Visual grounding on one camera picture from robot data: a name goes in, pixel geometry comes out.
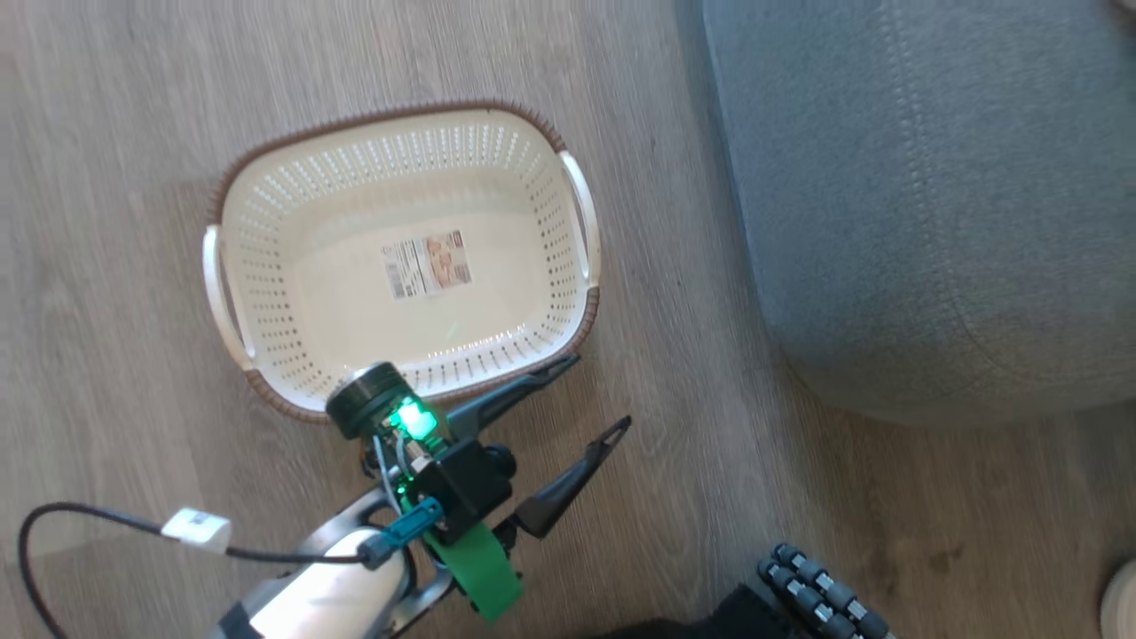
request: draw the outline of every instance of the green bracket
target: green bracket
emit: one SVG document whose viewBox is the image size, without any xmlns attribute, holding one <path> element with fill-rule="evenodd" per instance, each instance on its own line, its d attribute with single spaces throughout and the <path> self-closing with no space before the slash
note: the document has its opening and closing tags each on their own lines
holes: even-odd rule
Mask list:
<svg viewBox="0 0 1136 639">
<path fill-rule="evenodd" d="M 520 598 L 520 580 L 504 556 L 501 541 L 484 523 L 469 529 L 452 546 L 442 546 L 428 532 L 423 539 L 450 569 L 453 579 L 483 617 L 495 621 Z"/>
</svg>

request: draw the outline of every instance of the white cable tag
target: white cable tag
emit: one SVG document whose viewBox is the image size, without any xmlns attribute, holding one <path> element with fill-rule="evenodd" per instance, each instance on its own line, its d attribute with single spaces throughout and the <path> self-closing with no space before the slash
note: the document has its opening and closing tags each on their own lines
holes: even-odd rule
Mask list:
<svg viewBox="0 0 1136 639">
<path fill-rule="evenodd" d="M 182 543 L 224 555 L 228 548 L 228 539 L 233 536 L 233 524 L 225 517 L 193 508 L 182 508 L 161 526 L 161 534 L 177 539 Z"/>
</svg>

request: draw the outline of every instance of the beige basket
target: beige basket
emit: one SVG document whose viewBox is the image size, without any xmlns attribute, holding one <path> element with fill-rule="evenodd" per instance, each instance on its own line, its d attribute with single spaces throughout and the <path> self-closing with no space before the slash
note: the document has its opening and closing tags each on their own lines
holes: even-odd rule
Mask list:
<svg viewBox="0 0 1136 639">
<path fill-rule="evenodd" d="M 225 347 L 308 422 L 377 360 L 427 399 L 501 383 L 578 347 L 599 305 L 587 184 L 516 105 L 415 107 L 267 144 L 231 169 L 216 222 L 202 264 Z"/>
</svg>

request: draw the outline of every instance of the sticker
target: sticker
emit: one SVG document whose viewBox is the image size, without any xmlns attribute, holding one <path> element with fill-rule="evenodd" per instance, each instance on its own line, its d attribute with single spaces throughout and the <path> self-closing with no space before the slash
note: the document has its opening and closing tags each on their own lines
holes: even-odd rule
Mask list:
<svg viewBox="0 0 1136 639">
<path fill-rule="evenodd" d="M 461 231 L 383 247 L 383 262 L 395 300 L 431 296 L 473 282 Z"/>
</svg>

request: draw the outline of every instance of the basket handle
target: basket handle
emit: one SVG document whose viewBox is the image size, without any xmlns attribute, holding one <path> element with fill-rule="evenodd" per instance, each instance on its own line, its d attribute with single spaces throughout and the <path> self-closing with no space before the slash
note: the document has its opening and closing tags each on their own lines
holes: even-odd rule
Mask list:
<svg viewBox="0 0 1136 639">
<path fill-rule="evenodd" d="M 225 342 L 225 349 L 229 357 L 236 362 L 242 371 L 253 371 L 252 352 L 241 341 L 241 337 L 233 324 L 233 317 L 228 313 L 228 300 L 225 298 L 225 288 L 220 281 L 220 226 L 210 224 L 206 229 L 204 240 L 201 242 L 201 268 L 206 276 L 206 296 L 209 297 L 209 310 L 212 312 L 214 322 L 220 339 Z"/>
<path fill-rule="evenodd" d="M 584 277 L 587 285 L 595 288 L 600 285 L 600 223 L 595 219 L 595 202 L 592 201 L 592 190 L 587 188 L 584 180 L 584 172 L 579 169 L 576 158 L 568 151 L 560 151 L 560 161 L 563 163 L 565 173 L 571 182 L 573 193 L 576 196 L 576 210 L 579 211 L 584 227 L 580 230 L 584 236 L 584 250 L 587 255 L 587 263 L 584 264 Z"/>
</svg>

